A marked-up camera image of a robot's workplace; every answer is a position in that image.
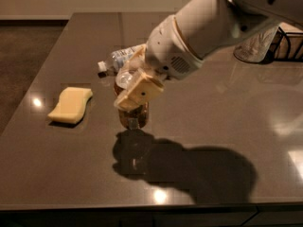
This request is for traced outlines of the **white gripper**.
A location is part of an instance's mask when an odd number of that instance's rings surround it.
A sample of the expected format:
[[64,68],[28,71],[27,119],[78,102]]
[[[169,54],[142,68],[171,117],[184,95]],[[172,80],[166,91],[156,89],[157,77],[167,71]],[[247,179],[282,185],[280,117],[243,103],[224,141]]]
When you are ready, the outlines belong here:
[[170,15],[151,32],[146,45],[134,48],[134,53],[118,70],[116,86],[121,92],[114,105],[121,111],[132,111],[164,92],[159,79],[138,70],[144,60],[157,73],[174,79],[186,78],[203,64],[184,42],[175,16]]

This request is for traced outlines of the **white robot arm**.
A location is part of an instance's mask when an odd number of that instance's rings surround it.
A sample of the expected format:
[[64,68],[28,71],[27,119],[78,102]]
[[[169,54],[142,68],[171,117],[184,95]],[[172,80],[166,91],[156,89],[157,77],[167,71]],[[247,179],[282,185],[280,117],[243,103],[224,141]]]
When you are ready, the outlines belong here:
[[117,96],[122,111],[160,95],[167,78],[184,79],[215,51],[288,23],[302,27],[303,0],[191,0],[152,32],[145,46],[126,61],[134,73]]

